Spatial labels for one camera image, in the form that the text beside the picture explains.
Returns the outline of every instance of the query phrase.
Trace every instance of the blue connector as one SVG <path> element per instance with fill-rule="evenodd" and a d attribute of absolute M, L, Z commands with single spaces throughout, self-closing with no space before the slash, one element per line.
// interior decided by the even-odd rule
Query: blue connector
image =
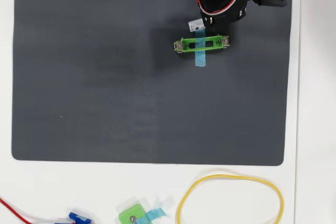
<path fill-rule="evenodd" d="M 69 214 L 69 218 L 75 221 L 75 224 L 91 224 L 91 220 L 73 212 Z"/>

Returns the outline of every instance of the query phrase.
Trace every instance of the red and white wire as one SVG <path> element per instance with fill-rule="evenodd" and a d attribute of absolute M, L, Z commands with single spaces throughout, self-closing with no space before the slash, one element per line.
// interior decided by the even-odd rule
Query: red and white wire
<path fill-rule="evenodd" d="M 230 3 L 227 6 L 225 6 L 223 9 L 217 10 L 215 12 L 208 12 L 206 9 L 203 8 L 200 0 L 197 0 L 197 2 L 199 4 L 199 7 L 201 8 L 202 12 L 204 12 L 207 15 L 214 16 L 214 15 L 222 14 L 223 12 L 227 11 L 231 6 L 233 6 L 233 4 L 236 2 L 236 0 L 231 0 Z"/>

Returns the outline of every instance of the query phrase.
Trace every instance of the blue tape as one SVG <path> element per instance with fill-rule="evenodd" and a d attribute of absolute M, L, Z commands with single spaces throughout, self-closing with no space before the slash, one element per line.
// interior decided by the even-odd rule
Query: blue tape
<path fill-rule="evenodd" d="M 150 224 L 152 220 L 160 218 L 162 216 L 167 216 L 166 213 L 162 210 L 162 208 L 156 208 L 148 211 L 145 214 L 145 217 L 136 220 L 134 223 L 136 224 Z"/>
<path fill-rule="evenodd" d="M 195 48 L 205 47 L 205 30 L 197 30 Z M 195 65 L 197 67 L 205 67 L 205 51 L 195 52 Z"/>

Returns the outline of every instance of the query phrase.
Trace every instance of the dark gray mat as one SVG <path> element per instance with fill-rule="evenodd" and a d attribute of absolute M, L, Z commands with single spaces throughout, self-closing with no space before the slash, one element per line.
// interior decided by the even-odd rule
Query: dark gray mat
<path fill-rule="evenodd" d="M 24 160 L 279 165 L 291 0 L 249 3 L 206 67 L 196 0 L 15 0 L 13 156 Z"/>

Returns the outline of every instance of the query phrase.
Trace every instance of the green plastic bracket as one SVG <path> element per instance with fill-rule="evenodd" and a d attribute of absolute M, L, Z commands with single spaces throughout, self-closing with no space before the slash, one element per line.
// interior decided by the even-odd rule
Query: green plastic bracket
<path fill-rule="evenodd" d="M 174 43 L 174 49 L 175 52 L 183 53 L 183 52 L 196 52 L 196 51 L 209 51 L 209 50 L 217 50 L 217 49 L 223 49 L 230 46 L 229 44 L 229 36 L 212 36 L 212 37 L 206 37 L 205 38 L 205 47 L 196 48 L 196 38 L 192 39 L 184 39 L 181 38 L 181 40 L 178 40 Z"/>
<path fill-rule="evenodd" d="M 119 220 L 121 224 L 132 224 L 135 220 L 139 220 L 140 218 L 145 216 L 146 213 L 143 210 L 143 207 L 140 204 L 136 204 L 135 206 L 119 214 Z"/>

